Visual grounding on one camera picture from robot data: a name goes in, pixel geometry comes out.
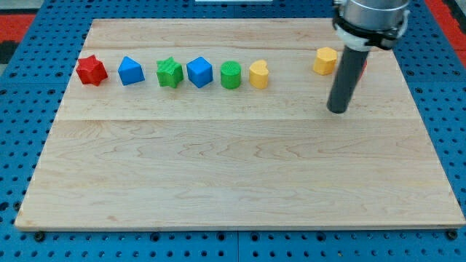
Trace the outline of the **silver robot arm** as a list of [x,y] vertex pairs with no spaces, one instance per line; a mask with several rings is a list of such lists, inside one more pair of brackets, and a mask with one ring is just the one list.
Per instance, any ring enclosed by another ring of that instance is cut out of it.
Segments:
[[358,52],[390,50],[408,27],[409,0],[333,0],[333,27]]

